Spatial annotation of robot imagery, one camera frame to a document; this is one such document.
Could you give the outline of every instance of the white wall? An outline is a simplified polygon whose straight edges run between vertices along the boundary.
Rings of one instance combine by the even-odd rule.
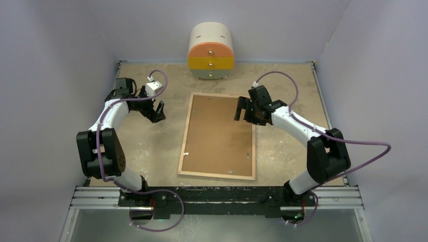
[[[426,241],[428,2],[352,0],[317,73],[332,124],[346,138],[392,144],[349,175],[374,241]],[[348,145],[353,166],[381,149]]]
[[[115,59],[83,0],[1,1],[0,33],[0,237],[58,241]]]
[[[186,61],[202,22],[226,24],[238,61],[318,59],[350,0],[89,0],[116,58]]]

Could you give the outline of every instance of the beige floor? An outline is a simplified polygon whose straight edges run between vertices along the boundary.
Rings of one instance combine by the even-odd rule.
[[[120,77],[133,78],[139,87],[151,70],[167,73],[169,84],[158,100],[165,102],[167,119],[152,124],[138,112],[130,112],[118,130],[127,166],[147,179],[149,186],[281,186],[306,168],[306,149],[285,131],[273,126],[256,128],[256,180],[233,180],[177,175],[181,145],[191,92],[248,96],[251,84],[268,71],[283,71],[299,87],[293,109],[307,120],[327,126],[315,79],[309,64],[236,64],[226,80],[196,80],[186,64],[124,64]],[[163,82],[161,75],[154,75]],[[265,85],[273,100],[290,103],[294,86],[279,74],[266,76]],[[337,179],[329,185],[343,185]],[[93,180],[91,186],[111,186]]]

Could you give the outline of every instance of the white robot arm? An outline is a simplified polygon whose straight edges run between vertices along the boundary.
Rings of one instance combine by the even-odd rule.
[[[133,90],[134,80],[129,78],[116,79],[116,87],[105,99],[104,110],[102,111],[104,113],[106,109],[111,107],[107,111],[100,129],[100,148],[105,177],[107,179],[112,178],[115,182],[134,191],[144,190],[144,186],[147,183],[143,177],[126,166],[125,154],[116,135],[116,130],[129,111],[139,111],[152,123],[164,120],[166,118],[163,112],[165,104],[161,101],[157,109],[154,110],[154,99],[113,103],[119,99],[146,98],[157,94],[162,89],[162,84],[153,80],[152,77],[148,77],[148,79],[149,82],[142,86],[138,95],[136,90]],[[101,174],[95,145],[95,134],[100,119],[101,115],[88,131],[79,132],[76,137],[83,173],[86,176],[93,176],[97,179],[101,178]]]
[[[251,88],[248,93],[250,98],[238,99],[235,120],[239,120],[241,110],[244,109],[244,120],[247,122],[262,126],[269,123],[281,128],[307,148],[306,170],[284,184],[285,194],[291,198],[301,196],[351,166],[345,144],[328,140],[314,131],[317,129],[342,139],[338,129],[327,130],[316,126],[293,112],[295,117],[313,127],[312,130],[308,129],[291,117],[286,103],[280,100],[272,102],[264,86]]]

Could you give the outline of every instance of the wooden frame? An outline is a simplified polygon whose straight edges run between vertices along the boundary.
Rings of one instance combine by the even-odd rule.
[[[243,176],[243,175],[225,175],[225,174],[216,174],[216,173],[203,173],[203,172],[193,172],[193,171],[183,171],[183,160],[184,160],[184,151],[186,150],[186,140],[187,133],[189,129],[190,123],[190,115],[192,114],[192,106],[193,106],[193,97],[194,96],[211,96],[211,97],[233,97],[238,98],[236,95],[227,95],[227,94],[213,94],[213,93],[202,93],[202,92],[192,92],[190,94],[190,102],[189,109],[187,110],[187,118],[186,118],[186,127],[184,129],[184,138],[183,144],[181,146],[181,154],[180,154],[180,162],[178,165],[178,174],[180,175],[195,175],[195,176],[204,176],[204,177],[216,177],[216,178],[229,178],[229,179],[243,179],[243,180],[255,180],[255,125],[252,125],[252,135],[251,135],[251,176]]]

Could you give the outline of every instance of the glass panel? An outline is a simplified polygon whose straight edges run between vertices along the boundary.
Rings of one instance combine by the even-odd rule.
[[[145,226],[162,229],[169,220]],[[72,241],[362,241],[354,210],[318,210],[312,221],[293,228],[282,219],[264,216],[185,215],[165,232],[148,232],[129,226],[128,210],[80,210]]]

